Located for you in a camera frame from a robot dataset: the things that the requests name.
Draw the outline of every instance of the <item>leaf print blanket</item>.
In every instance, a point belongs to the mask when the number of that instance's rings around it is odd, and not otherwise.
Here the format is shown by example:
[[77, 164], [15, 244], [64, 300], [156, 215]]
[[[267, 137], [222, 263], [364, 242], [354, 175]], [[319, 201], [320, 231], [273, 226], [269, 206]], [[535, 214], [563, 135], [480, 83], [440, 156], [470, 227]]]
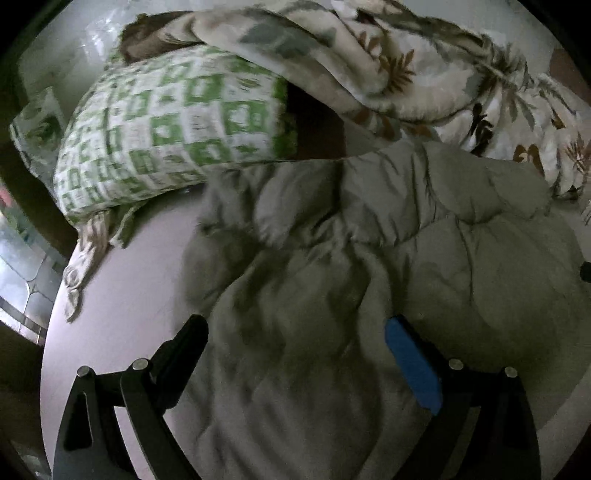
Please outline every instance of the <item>leaf print blanket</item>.
[[395, 0], [282, 0], [182, 15], [158, 30], [166, 48], [204, 42], [302, 88], [375, 136], [421, 136], [480, 157], [532, 163], [558, 198], [591, 168], [589, 133], [569, 92], [532, 76], [493, 34], [419, 17]]

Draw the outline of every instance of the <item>patterned pillowcase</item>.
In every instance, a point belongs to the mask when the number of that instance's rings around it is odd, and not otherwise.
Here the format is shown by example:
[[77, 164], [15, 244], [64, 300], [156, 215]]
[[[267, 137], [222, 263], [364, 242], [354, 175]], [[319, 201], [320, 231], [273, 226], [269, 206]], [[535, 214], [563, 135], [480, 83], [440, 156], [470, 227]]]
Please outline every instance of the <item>patterned pillowcase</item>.
[[199, 45], [107, 71], [81, 100], [55, 174], [73, 224], [204, 180], [215, 164], [292, 155], [284, 79]]
[[43, 182], [53, 197], [53, 176], [65, 127], [51, 87], [35, 95], [9, 127], [27, 170]]

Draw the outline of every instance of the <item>metal screw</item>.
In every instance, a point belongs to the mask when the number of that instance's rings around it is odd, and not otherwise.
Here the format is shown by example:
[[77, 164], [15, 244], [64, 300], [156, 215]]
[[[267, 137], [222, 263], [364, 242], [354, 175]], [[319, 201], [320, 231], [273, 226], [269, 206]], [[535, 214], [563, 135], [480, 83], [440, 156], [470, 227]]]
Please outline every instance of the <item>metal screw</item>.
[[86, 375], [88, 375], [90, 373], [90, 367], [87, 367], [86, 365], [82, 365], [82, 367], [80, 367], [77, 371], [76, 371], [76, 375], [79, 378], [85, 377]]
[[505, 368], [505, 375], [509, 378], [516, 378], [517, 377], [517, 370], [513, 367]]
[[464, 363], [457, 358], [452, 358], [447, 364], [452, 370], [461, 370], [464, 368]]
[[131, 364], [131, 367], [134, 370], [146, 370], [148, 368], [150, 362], [146, 358], [138, 358], [134, 363]]

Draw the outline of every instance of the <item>bed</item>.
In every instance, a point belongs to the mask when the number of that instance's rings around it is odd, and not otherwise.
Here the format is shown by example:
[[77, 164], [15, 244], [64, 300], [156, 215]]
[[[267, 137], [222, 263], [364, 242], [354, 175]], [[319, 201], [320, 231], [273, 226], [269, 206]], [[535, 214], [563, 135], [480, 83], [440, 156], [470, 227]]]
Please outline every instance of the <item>bed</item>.
[[[354, 127], [347, 128], [352, 129], [350, 137], [358, 141]], [[150, 356], [193, 312], [179, 293], [178, 275], [194, 233], [195, 225], [188, 219], [200, 212], [202, 194], [202, 186], [189, 187], [162, 195], [144, 207], [132, 242], [125, 249], [110, 250], [85, 285], [83, 306], [72, 324], [66, 322], [64, 314], [68, 294], [64, 285], [60, 288], [46, 340], [41, 386], [43, 434], [50, 462], [61, 412], [77, 368], [90, 365], [100, 373], [117, 371], [136, 358]], [[575, 230], [589, 260], [589, 228], [582, 225], [578, 211], [565, 203], [557, 203], [555, 208]], [[585, 402], [590, 389], [588, 370], [558, 412], [538, 425], [543, 478], [554, 478], [591, 423], [591, 408]], [[195, 436], [191, 425], [198, 422], [199, 415], [199, 409], [187, 395], [167, 414], [167, 423], [190, 459]], [[138, 475], [150, 478], [128, 419], [121, 411], [118, 418]], [[428, 420], [420, 414], [417, 418], [419, 423]], [[400, 451], [392, 462], [399, 464], [404, 455]]]

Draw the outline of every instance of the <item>green and white pillowcase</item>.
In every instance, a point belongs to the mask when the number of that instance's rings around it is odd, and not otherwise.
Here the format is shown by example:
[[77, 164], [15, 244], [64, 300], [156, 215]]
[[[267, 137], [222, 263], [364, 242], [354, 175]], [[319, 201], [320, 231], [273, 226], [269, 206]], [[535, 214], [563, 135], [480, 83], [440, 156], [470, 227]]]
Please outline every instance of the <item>green and white pillowcase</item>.
[[287, 83], [207, 45], [107, 71], [74, 112], [55, 187], [73, 224], [204, 180], [212, 165], [295, 151]]

